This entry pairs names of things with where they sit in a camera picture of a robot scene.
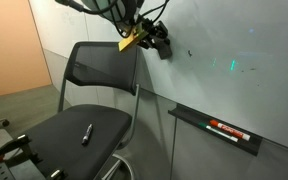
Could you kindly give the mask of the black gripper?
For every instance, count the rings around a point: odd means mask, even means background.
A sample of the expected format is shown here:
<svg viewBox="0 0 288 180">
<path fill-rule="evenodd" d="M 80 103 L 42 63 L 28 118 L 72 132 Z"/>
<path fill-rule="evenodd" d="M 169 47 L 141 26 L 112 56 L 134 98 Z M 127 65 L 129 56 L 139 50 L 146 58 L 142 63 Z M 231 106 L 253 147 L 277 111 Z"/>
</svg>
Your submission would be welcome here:
<svg viewBox="0 0 288 180">
<path fill-rule="evenodd" d="M 142 29 L 144 30 L 145 35 L 138 42 L 140 47 L 160 50 L 168 44 L 168 29 L 162 21 L 158 21 L 154 24 L 152 20 L 145 19 L 142 21 Z"/>
</svg>

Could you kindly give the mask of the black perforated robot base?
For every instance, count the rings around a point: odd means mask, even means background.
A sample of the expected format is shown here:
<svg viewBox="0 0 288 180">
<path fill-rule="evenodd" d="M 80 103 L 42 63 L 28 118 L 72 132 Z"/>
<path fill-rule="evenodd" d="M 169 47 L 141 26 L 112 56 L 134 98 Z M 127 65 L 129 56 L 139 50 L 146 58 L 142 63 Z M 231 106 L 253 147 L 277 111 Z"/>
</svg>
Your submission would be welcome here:
<svg viewBox="0 0 288 180">
<path fill-rule="evenodd" d="M 20 163 L 1 162 L 0 180 L 46 180 L 46 177 L 30 161 Z"/>
</svg>

